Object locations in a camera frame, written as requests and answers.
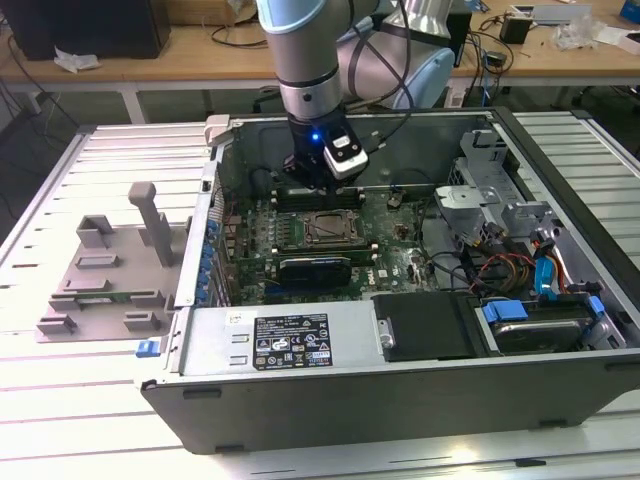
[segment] computer case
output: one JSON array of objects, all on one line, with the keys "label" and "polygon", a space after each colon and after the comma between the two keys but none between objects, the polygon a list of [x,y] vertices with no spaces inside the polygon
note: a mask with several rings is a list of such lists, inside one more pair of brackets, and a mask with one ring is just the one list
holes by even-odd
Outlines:
[{"label": "computer case", "polygon": [[165,0],[0,0],[29,60],[49,60],[54,46],[76,55],[156,58],[171,27]]}]

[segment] desk leg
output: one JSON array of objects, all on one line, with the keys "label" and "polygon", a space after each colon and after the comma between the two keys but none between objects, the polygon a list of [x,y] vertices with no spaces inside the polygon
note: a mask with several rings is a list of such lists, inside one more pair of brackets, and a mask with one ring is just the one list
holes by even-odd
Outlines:
[{"label": "desk leg", "polygon": [[556,98],[553,100],[553,103],[551,104],[551,108],[553,108],[554,110],[561,110],[562,102],[564,101],[564,98],[567,96],[567,93],[569,93],[569,87],[558,88],[558,92],[556,93]]},{"label": "desk leg", "polygon": [[204,102],[204,111],[206,116],[213,115],[213,98],[211,97],[211,90],[202,90],[202,101]]},{"label": "desk leg", "polygon": [[121,90],[120,94],[122,95],[122,99],[124,100],[125,107],[127,107],[127,112],[129,112],[131,123],[149,123],[149,121],[147,120],[147,114],[142,108],[142,104],[140,103],[138,91],[135,88],[130,87],[125,90]]},{"label": "desk leg", "polygon": [[42,109],[38,103],[38,93],[39,92],[16,93],[14,96],[17,96],[17,100],[20,102],[22,107],[31,115],[40,115],[42,113]]},{"label": "desk leg", "polygon": [[447,99],[444,102],[444,108],[462,108],[464,97],[469,88],[467,83],[463,78],[452,78],[449,80],[449,88],[447,90]]}]

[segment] white plastic bag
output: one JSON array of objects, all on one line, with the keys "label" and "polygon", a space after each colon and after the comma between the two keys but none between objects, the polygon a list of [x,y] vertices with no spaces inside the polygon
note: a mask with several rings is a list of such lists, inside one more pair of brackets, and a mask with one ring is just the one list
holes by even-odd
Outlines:
[{"label": "white plastic bag", "polygon": [[55,49],[56,58],[53,59],[54,63],[71,73],[78,73],[80,70],[91,70],[102,66],[98,61],[98,57],[95,55],[72,55],[71,53],[63,52],[57,47],[55,47]]},{"label": "white plastic bag", "polygon": [[560,25],[553,31],[551,37],[553,43],[560,50],[573,48],[595,47],[598,42],[595,38],[606,27],[606,24],[594,20],[591,15],[574,18],[568,25]]}]

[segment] blue latch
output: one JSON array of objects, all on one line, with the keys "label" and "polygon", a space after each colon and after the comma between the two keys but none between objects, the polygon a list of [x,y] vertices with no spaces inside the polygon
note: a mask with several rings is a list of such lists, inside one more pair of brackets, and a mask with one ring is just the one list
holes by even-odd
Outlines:
[{"label": "blue latch", "polygon": [[206,302],[207,301],[207,297],[208,297],[208,293],[205,290],[203,290],[201,288],[196,289],[196,300],[197,301]]},{"label": "blue latch", "polygon": [[482,307],[488,323],[526,320],[529,314],[520,300],[496,300]]},{"label": "blue latch", "polygon": [[214,252],[213,247],[208,243],[205,243],[204,247],[202,247],[202,256],[205,258],[213,257],[213,252]]},{"label": "blue latch", "polygon": [[211,270],[211,260],[209,260],[208,258],[202,258],[200,259],[200,268],[202,270],[205,271],[210,271]]},{"label": "blue latch", "polygon": [[136,357],[138,358],[150,358],[160,356],[160,342],[153,340],[143,340],[138,344],[138,350],[136,350]]},{"label": "blue latch", "polygon": [[216,233],[218,231],[218,223],[215,220],[207,220],[207,229],[210,233]]},{"label": "blue latch", "polygon": [[553,262],[547,257],[540,257],[536,260],[534,288],[538,295],[546,295],[549,300],[558,298],[556,292],[551,289],[554,269]]},{"label": "blue latch", "polygon": [[589,307],[591,308],[591,311],[594,313],[596,318],[599,318],[605,314],[605,308],[602,304],[602,300],[600,300],[598,297],[589,297]]}]

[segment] floor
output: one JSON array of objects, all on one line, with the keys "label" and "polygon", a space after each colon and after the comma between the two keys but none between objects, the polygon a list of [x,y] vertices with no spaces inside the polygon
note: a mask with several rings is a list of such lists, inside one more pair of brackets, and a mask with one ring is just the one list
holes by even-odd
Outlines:
[{"label": "floor", "polygon": [[[560,108],[574,108],[571,98],[578,91],[572,89]],[[506,106],[514,112],[548,111],[555,94],[554,88],[513,88],[509,94],[500,95],[496,105]],[[253,100],[259,93],[218,91],[211,95],[216,113],[250,113]],[[52,108],[53,103],[47,97],[41,96],[40,100],[42,114],[29,117],[22,112],[0,133],[0,243],[9,234],[75,132],[75,127],[57,109]],[[147,92],[142,96],[142,102],[150,121],[154,123],[193,122],[206,118],[201,92]],[[68,93],[59,98],[59,103],[80,124],[128,123],[124,105],[115,93]],[[640,148],[640,115],[633,112],[633,107],[638,103],[618,90],[598,87],[585,95],[582,108],[590,112],[622,145],[636,152]],[[472,95],[469,106],[479,105],[480,95]],[[282,103],[266,103],[263,111],[282,112]]]}]

